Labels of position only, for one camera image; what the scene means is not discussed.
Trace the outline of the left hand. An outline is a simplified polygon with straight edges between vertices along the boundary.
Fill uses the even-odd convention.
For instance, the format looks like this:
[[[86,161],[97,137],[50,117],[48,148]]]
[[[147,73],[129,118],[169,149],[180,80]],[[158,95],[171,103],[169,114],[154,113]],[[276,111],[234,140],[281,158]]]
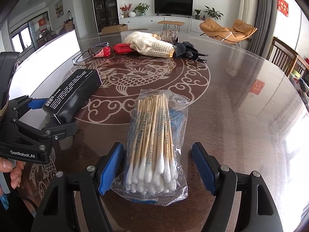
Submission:
[[[1,172],[10,174],[11,187],[13,189],[20,187],[21,175],[24,169],[23,161],[16,161],[16,166],[13,167],[13,164],[9,160],[1,158],[0,166]]]

